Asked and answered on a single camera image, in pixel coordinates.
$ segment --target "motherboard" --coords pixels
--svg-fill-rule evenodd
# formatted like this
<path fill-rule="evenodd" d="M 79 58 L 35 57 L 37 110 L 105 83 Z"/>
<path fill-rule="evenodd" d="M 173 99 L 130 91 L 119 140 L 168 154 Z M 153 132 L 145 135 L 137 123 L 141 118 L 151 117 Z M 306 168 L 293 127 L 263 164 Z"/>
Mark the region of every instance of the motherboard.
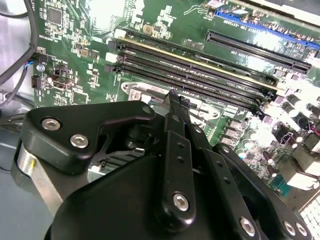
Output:
<path fill-rule="evenodd" d="M 143 101 L 174 89 L 280 197 L 319 186 L 320 28 L 239 0 L 33 0 L 37 107 Z M 93 164 L 103 176 L 142 155 Z"/>

